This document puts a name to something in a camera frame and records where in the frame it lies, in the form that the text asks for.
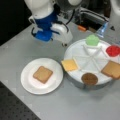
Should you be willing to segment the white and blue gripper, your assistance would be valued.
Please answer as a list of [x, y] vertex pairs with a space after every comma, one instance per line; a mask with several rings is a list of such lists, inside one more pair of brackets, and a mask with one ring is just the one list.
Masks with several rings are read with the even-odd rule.
[[61, 42], [63, 46], [66, 46], [73, 39], [69, 27], [58, 20], [55, 12], [42, 19], [35, 19], [31, 16], [29, 21], [34, 24], [31, 35], [38, 40], [44, 42], [56, 40]]

